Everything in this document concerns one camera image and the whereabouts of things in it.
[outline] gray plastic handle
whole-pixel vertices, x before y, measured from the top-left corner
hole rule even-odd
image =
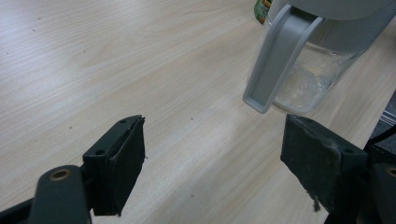
[[[245,103],[262,114],[268,111],[308,37],[322,21],[291,5],[280,10],[263,40],[245,89]]]

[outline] transparent pitcher body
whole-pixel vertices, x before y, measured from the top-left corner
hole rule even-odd
[[[264,35],[270,26],[267,19]],[[361,52],[343,54],[306,43],[274,103],[297,114],[311,111],[360,55]]]

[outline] screw hole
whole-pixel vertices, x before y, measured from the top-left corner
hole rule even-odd
[[[393,177],[396,177],[396,168],[389,168],[388,174],[390,174]]]
[[[104,150],[97,150],[97,151],[95,152],[95,155],[98,155],[98,156],[103,155],[103,154],[105,154],[105,151],[104,151]]]
[[[71,173],[70,170],[66,170],[66,169],[55,171],[49,176],[49,179],[52,181],[63,180],[66,179],[68,176],[70,176],[70,173]]]
[[[345,153],[353,153],[353,150],[352,150],[352,149],[349,149],[349,148],[346,148],[346,149],[344,149],[344,152],[345,152]]]

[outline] green container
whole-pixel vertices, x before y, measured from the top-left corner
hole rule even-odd
[[[265,23],[265,18],[267,18],[271,4],[272,0],[257,0],[256,5],[254,6],[254,15],[262,24]]]

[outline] light wood grain surface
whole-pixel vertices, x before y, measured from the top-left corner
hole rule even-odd
[[[242,101],[254,0],[0,2],[0,210],[117,120],[146,117],[122,217],[94,223],[321,223],[279,160],[286,112]],[[363,147],[396,88],[396,22],[307,116]]]

